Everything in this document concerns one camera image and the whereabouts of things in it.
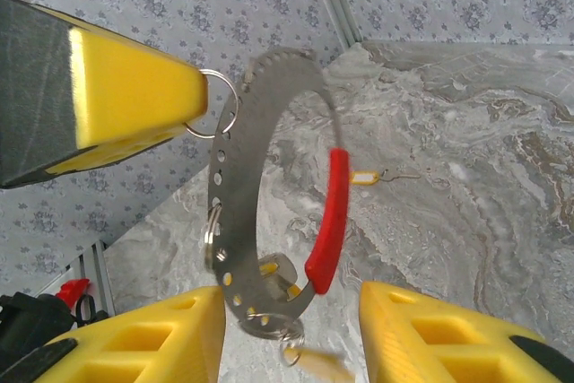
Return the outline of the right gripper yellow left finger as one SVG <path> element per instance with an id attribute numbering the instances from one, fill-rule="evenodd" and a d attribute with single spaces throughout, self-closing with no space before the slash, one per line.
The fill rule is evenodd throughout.
<path id="1" fill-rule="evenodd" d="M 53 339 L 77 346 L 40 382 L 216 382 L 224 341 L 220 287 L 185 292 Z"/>

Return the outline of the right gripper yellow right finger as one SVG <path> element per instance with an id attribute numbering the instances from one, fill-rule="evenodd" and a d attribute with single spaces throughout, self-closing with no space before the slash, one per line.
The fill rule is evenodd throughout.
<path id="1" fill-rule="evenodd" d="M 382 282 L 365 282 L 371 382 L 565 382 L 568 359 L 535 332 Z"/>

